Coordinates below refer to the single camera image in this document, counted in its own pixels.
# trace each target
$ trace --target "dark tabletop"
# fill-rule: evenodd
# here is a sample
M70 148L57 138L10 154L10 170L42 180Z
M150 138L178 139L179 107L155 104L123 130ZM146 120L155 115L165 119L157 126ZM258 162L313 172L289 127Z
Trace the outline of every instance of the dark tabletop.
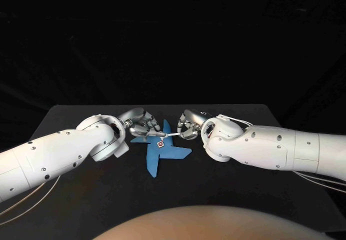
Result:
M263 104L221 105L57 105L32 140L65 129L75 129L93 115L119 116L143 107L160 125L166 119L175 132L186 108L224 114L254 125L280 127ZM2 239L93 239L132 218L153 211L191 205L225 205L277 215L320 232L345 231L346 219L322 186L290 171L267 170L238 163L215 161L207 154L202 139L173 137L175 146L192 149L183 160L162 159L157 177L147 171L147 145L130 143L120 157L95 162L88 157L81 166L61 176L54 191L36 208L0 226ZM21 214L42 198L44 189L0 219ZM22 193L0 204L0 211L28 195Z

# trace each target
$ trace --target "skin-colored object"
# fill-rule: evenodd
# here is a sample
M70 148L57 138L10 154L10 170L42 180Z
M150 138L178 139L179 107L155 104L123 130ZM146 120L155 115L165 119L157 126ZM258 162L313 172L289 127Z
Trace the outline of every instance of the skin-colored object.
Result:
M186 206L124 222L95 240L330 240L267 213L230 206Z

